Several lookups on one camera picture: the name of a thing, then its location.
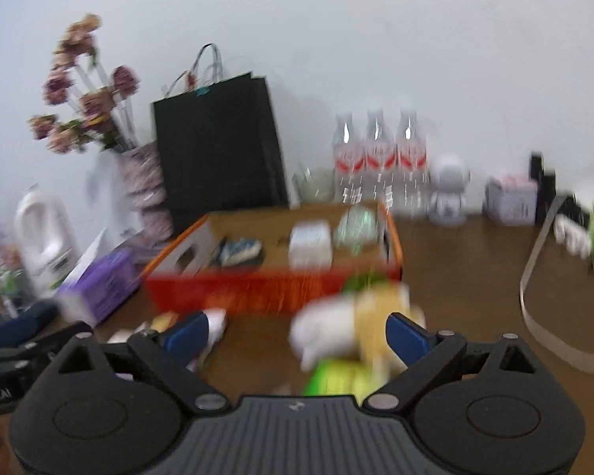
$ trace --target white robot figurine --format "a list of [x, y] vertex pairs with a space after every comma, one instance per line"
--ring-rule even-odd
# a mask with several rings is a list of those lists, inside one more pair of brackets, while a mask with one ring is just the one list
[[429, 220], [436, 225], [463, 225], [464, 189], [470, 181], [470, 171], [463, 160], [456, 155], [441, 155], [429, 166], [429, 180]]

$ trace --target plastic bottle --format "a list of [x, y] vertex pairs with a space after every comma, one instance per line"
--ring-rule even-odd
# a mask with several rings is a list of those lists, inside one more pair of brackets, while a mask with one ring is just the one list
[[392, 204], [392, 181], [396, 168], [396, 145], [391, 137], [383, 110], [367, 113], [366, 175], [363, 181], [364, 197], [382, 200], [389, 209]]
[[366, 166], [364, 144], [352, 125], [352, 114], [337, 116], [333, 137], [335, 199], [355, 204], [362, 200], [363, 174]]
[[37, 295], [48, 296], [78, 261], [63, 205], [33, 186], [17, 206], [15, 236]]
[[427, 147], [418, 133], [415, 110], [401, 109], [396, 132], [398, 169], [394, 177], [394, 212], [411, 218], [425, 216], [429, 197]]

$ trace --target figurine head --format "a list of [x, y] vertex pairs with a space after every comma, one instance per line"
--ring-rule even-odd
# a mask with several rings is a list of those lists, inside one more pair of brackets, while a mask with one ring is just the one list
[[438, 191], [463, 192], [470, 181], [470, 171], [457, 155], [440, 155], [429, 166], [429, 178]]

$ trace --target open box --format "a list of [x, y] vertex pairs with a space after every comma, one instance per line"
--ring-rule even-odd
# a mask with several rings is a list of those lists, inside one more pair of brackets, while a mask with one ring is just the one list
[[[349, 209], [342, 204], [297, 209], [255, 209], [210, 213], [188, 228], [143, 271], [145, 286], [163, 311], [179, 314], [210, 307], [236, 312], [289, 313], [309, 301], [338, 293], [352, 276], [370, 270], [400, 280], [403, 252], [396, 226], [382, 204], [364, 204], [377, 215], [378, 241], [354, 256], [335, 248], [329, 270], [288, 268], [288, 239], [299, 222], [325, 220], [335, 230]], [[259, 239], [261, 266], [207, 268], [224, 237]]]

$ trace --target white strap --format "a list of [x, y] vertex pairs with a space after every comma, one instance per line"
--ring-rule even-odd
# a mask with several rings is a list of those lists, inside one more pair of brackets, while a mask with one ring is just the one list
[[524, 293], [526, 292], [526, 287], [528, 281], [530, 280], [530, 276], [535, 269], [535, 264], [537, 263], [537, 258], [543, 249], [543, 243], [548, 236], [550, 228], [552, 227], [552, 223], [554, 222], [554, 218], [559, 212], [561, 205], [565, 201], [565, 196], [557, 196], [552, 201], [552, 206], [548, 211], [547, 216], [545, 217], [545, 221], [543, 222], [543, 226], [539, 236], [537, 237], [537, 241], [535, 242], [535, 246], [530, 254], [528, 262], [526, 263], [526, 268], [520, 279], [520, 305], [521, 305], [521, 315], [524, 318], [524, 322], [526, 323], [526, 328], [530, 331], [533, 337], [544, 345], [548, 350], [556, 354], [558, 357], [562, 358], [565, 362], [570, 364], [570, 366], [576, 368], [577, 370], [581, 370], [586, 373], [594, 374], [594, 353], [587, 353], [570, 346], [561, 338], [558, 338], [549, 330], [546, 330], [542, 327], [539, 323], [535, 321], [535, 319], [531, 316], [531, 314], [526, 309], [526, 304], [524, 303]]

